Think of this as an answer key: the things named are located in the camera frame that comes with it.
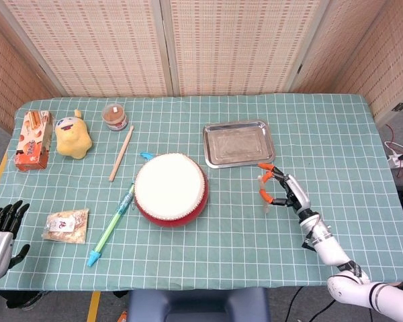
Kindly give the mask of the yellow plush toy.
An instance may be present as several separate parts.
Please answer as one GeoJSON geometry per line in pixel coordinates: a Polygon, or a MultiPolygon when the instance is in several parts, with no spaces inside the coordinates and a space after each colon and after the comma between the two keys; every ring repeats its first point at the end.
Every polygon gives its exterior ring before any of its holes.
{"type": "Polygon", "coordinates": [[[63,156],[83,159],[92,147],[87,124],[83,121],[82,113],[75,109],[74,116],[64,117],[56,123],[55,134],[57,151],[63,156]]]}

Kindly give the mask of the bamboo folding screen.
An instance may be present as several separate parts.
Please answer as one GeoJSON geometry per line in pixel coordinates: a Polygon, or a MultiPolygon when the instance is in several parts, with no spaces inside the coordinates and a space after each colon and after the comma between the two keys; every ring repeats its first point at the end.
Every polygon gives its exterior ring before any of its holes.
{"type": "Polygon", "coordinates": [[[352,93],[403,103],[403,0],[0,0],[0,127],[53,97],[352,93]]]}

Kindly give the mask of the blue padded seat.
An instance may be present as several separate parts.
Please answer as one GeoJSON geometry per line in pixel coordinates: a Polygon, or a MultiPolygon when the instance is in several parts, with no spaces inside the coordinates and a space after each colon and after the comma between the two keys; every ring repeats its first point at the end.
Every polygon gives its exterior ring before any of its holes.
{"type": "Polygon", "coordinates": [[[265,288],[133,290],[127,322],[271,322],[265,288]]]}

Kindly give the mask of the green grid table mat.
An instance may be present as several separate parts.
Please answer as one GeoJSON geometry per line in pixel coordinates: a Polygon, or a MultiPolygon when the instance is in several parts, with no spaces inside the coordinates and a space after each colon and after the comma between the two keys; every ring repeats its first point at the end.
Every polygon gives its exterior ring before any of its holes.
{"type": "Polygon", "coordinates": [[[370,279],[403,281],[403,211],[384,147],[365,99],[348,94],[276,94],[236,97],[120,98],[134,132],[113,182],[108,180],[126,132],[101,118],[109,99],[32,101],[15,112],[8,161],[0,182],[0,207],[30,204],[15,251],[25,260],[2,279],[18,290],[191,289],[320,285],[336,272],[302,247],[294,212],[259,196],[256,166],[214,169],[204,157],[209,123],[262,119],[271,129],[275,164],[294,175],[312,209],[370,279]],[[19,171],[14,154],[24,115],[46,110],[56,119],[78,109],[93,145],[81,160],[51,149],[44,170],[19,171]],[[87,266],[94,248],[144,164],[141,152],[181,152],[208,178],[208,204],[183,227],[164,228],[130,207],[102,256],[87,266]],[[47,216],[88,209],[84,244],[42,238],[47,216]]]}

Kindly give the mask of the clear jar brown contents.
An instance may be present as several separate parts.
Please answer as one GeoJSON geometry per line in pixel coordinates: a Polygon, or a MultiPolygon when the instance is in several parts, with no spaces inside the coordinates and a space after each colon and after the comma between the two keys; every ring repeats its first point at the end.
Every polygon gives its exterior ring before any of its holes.
{"type": "Polygon", "coordinates": [[[102,111],[102,119],[112,131],[121,131],[128,124],[128,118],[122,105],[112,103],[106,105],[102,111]]]}

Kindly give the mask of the silver metal tray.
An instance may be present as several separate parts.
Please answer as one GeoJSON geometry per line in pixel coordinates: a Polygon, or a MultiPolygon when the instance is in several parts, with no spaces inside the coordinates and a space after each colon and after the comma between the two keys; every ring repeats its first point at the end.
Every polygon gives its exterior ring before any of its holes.
{"type": "Polygon", "coordinates": [[[271,130],[262,119],[207,124],[203,143],[210,168],[271,163],[276,157],[271,130]]]}

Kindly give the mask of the orange biscuit box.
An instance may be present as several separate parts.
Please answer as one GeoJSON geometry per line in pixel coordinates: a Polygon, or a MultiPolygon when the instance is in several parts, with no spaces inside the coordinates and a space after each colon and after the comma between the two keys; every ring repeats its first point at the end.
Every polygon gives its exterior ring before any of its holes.
{"type": "Polygon", "coordinates": [[[53,115],[49,111],[28,111],[24,115],[14,164],[20,171],[47,167],[52,140],[53,115]]]}

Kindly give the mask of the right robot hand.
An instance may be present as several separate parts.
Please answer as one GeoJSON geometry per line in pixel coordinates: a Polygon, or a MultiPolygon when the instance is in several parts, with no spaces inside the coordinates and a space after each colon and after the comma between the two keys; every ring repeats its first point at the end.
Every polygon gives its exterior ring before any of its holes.
{"type": "Polygon", "coordinates": [[[291,207],[298,217],[302,216],[304,211],[310,209],[311,202],[305,190],[292,175],[284,174],[273,164],[258,163],[258,167],[266,170],[266,173],[261,177],[262,185],[259,189],[259,194],[267,204],[291,207]],[[280,183],[286,192],[286,198],[278,199],[267,193],[265,183],[271,178],[280,183]]]}

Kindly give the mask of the red drum white skin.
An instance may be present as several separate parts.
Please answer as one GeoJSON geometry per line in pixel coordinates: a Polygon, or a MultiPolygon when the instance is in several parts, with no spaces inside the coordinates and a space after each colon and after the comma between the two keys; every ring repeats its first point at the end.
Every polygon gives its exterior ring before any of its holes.
{"type": "Polygon", "coordinates": [[[179,227],[195,220],[208,202],[208,179],[189,156],[155,156],[138,171],[134,181],[137,208],[152,223],[179,227]]]}

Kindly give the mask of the clear snack packet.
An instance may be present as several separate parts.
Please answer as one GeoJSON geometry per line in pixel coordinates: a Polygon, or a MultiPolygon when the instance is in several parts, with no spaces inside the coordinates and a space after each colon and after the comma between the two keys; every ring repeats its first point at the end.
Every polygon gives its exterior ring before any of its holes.
{"type": "Polygon", "coordinates": [[[84,244],[88,209],[61,211],[47,216],[42,238],[70,244],[84,244]]]}

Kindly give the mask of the green plastic tube toy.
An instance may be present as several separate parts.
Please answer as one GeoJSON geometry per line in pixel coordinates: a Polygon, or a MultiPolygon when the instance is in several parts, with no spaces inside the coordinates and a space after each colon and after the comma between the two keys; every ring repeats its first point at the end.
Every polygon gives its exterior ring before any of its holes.
{"type": "Polygon", "coordinates": [[[133,198],[134,198],[134,183],[130,185],[130,188],[123,196],[122,200],[120,201],[116,209],[116,212],[112,216],[108,226],[103,231],[96,246],[90,251],[87,261],[88,267],[92,267],[96,263],[96,261],[100,259],[105,244],[107,243],[110,235],[114,232],[114,229],[118,224],[118,221],[120,220],[122,215],[127,211],[130,203],[133,201],[133,198]]]}

